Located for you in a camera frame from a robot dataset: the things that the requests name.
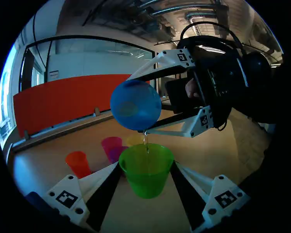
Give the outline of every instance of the floor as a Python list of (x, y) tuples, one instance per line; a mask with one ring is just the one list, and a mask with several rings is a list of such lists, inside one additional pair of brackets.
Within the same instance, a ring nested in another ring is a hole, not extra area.
[[(171, 116), (162, 111), (161, 118)], [(64, 159), (72, 151), (86, 153), (90, 168), (100, 170), (110, 163), (100, 142), (110, 136), (125, 139), (138, 133), (120, 126), (115, 119), (45, 142), (15, 156), (13, 175), (20, 191), (44, 195), (72, 171)], [(194, 138), (150, 134), (149, 143), (168, 147), (176, 161), (205, 176), (224, 174), (240, 183), (255, 171), (263, 160), (269, 137), (246, 116), (232, 110), (226, 128), (210, 129)], [(189, 223), (177, 190), (169, 176), (157, 198), (138, 198), (121, 178), (106, 217), (102, 232), (189, 232)]]

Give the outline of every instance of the red wall panel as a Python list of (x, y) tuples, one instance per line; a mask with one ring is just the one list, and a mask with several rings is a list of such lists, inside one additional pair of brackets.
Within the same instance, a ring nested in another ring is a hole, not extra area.
[(111, 94), (130, 74), (90, 75), (47, 82), (14, 96), (19, 135), (110, 109)]

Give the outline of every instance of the pink plastic cup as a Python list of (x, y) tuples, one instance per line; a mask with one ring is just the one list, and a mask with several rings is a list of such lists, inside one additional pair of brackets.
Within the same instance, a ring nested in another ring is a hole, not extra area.
[(128, 146), (115, 147), (109, 152), (109, 160), (111, 163), (119, 161), (121, 153), (126, 150)]
[(112, 163), (112, 160), (109, 157), (110, 151), (116, 147), (121, 147), (122, 139), (120, 137), (108, 137), (102, 140), (101, 145), (109, 161)]

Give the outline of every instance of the plastic cup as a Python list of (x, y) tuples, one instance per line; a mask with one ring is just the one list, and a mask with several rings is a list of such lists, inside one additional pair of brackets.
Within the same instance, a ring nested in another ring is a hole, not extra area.
[(118, 85), (112, 93), (110, 106), (118, 123), (132, 130), (145, 130), (154, 125), (162, 109), (155, 89), (139, 80)]
[(134, 146), (138, 144), (143, 144), (144, 135), (143, 134), (134, 134), (129, 136), (126, 139), (127, 146)]
[(136, 195), (142, 198), (158, 196), (173, 163), (172, 152), (158, 144), (129, 147), (120, 156), (119, 164)]
[(121, 153), (126, 150), (128, 146), (115, 147), (109, 152), (109, 160), (111, 163), (119, 161)]
[(70, 166), (74, 174), (79, 178), (83, 178), (92, 174), (88, 166), (86, 154), (81, 151), (75, 151), (67, 155), (66, 163)]
[(110, 151), (116, 147), (122, 147), (122, 139), (120, 137), (107, 137), (102, 140), (101, 145), (109, 161), (112, 163), (112, 160), (110, 159)]

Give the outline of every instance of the blue cup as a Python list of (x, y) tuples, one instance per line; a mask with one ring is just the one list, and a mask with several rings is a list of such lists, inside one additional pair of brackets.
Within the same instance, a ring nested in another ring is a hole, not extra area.
[(132, 130), (151, 127), (162, 110), (161, 99), (154, 88), (139, 80), (118, 85), (112, 93), (110, 106), (118, 123)]

